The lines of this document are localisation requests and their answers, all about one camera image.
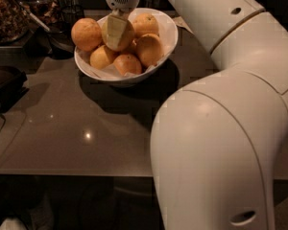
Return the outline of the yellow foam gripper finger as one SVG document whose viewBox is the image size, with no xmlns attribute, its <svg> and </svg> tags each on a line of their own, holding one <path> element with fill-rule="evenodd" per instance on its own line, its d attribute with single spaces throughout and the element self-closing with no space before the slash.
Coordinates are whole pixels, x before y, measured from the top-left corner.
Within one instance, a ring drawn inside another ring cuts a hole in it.
<svg viewBox="0 0 288 230">
<path fill-rule="evenodd" d="M 107 19 L 107 46 L 117 49 L 126 31 L 128 19 L 120 10 L 113 10 Z"/>
</svg>

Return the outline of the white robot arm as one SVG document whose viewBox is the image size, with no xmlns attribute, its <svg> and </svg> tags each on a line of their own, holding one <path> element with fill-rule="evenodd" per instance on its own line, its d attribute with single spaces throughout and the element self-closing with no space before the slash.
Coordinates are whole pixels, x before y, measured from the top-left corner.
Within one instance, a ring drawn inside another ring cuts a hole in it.
<svg viewBox="0 0 288 230">
<path fill-rule="evenodd" d="M 288 32 L 255 0 L 168 0 L 218 73 L 159 109 L 151 164 L 165 230 L 275 230 L 288 137 Z"/>
</svg>

